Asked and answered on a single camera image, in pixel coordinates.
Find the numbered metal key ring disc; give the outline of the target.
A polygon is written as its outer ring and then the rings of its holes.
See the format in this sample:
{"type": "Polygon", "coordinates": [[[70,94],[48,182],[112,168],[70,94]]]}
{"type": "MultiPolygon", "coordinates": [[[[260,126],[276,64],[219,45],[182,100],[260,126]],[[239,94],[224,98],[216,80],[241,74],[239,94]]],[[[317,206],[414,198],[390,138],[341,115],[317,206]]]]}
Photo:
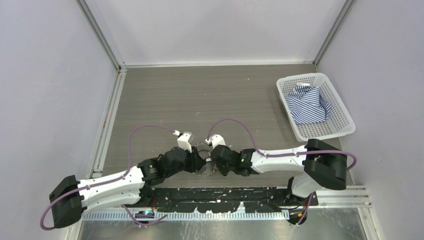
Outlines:
{"type": "Polygon", "coordinates": [[[218,171],[218,167],[215,162],[211,160],[211,153],[213,148],[207,145],[205,142],[198,142],[193,145],[198,150],[199,155],[206,160],[206,164],[198,171],[193,174],[201,177],[211,177],[218,171]]]}

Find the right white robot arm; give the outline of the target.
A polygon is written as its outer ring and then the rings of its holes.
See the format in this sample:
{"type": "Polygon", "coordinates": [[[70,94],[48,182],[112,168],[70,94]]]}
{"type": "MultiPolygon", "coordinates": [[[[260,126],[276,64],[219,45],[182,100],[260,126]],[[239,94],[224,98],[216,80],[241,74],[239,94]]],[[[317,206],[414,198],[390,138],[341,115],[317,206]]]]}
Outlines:
{"type": "Polygon", "coordinates": [[[347,153],[321,140],[309,139],[306,145],[280,150],[235,151],[220,135],[205,141],[212,151],[210,158],[218,171],[248,177],[275,171],[298,172],[287,184],[285,198],[291,205],[299,205],[313,192],[326,188],[345,190],[347,187],[347,153]]]}

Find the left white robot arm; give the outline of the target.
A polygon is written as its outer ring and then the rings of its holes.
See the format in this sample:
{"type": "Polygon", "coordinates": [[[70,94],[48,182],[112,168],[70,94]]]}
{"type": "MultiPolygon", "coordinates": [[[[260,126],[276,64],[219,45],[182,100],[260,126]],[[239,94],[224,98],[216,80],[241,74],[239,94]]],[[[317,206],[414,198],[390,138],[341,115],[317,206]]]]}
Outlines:
{"type": "Polygon", "coordinates": [[[196,173],[206,163],[196,147],[192,150],[174,147],[111,175],[83,180],[69,175],[49,195],[53,228],[71,226],[83,216],[104,208],[136,203],[148,207],[154,199],[152,186],[182,171],[196,173]]]}

